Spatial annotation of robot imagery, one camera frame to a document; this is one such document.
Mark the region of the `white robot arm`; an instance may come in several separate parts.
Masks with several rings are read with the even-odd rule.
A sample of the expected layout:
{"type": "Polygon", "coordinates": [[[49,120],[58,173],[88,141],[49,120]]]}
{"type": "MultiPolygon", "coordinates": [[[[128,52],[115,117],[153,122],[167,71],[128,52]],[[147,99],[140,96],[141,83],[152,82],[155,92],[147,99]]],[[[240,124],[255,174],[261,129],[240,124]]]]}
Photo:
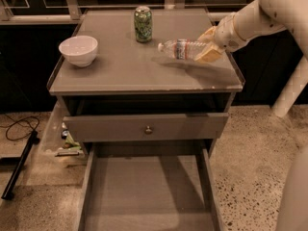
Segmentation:
{"type": "Polygon", "coordinates": [[[235,52],[255,38],[284,30],[308,59],[308,0],[254,0],[201,35],[198,40],[206,46],[194,60],[214,62],[224,51],[235,52]]]}

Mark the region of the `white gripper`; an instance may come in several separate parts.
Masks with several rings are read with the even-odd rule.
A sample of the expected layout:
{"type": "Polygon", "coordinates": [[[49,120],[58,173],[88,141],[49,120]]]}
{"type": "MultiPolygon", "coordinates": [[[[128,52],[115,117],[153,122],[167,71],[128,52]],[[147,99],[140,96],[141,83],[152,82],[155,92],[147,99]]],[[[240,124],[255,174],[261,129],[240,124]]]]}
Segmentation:
{"type": "Polygon", "coordinates": [[[196,62],[212,63],[222,56],[224,50],[235,52],[247,46],[248,41],[236,32],[235,18],[236,14],[230,13],[217,26],[212,26],[197,39],[207,44],[194,58],[196,62]]]}

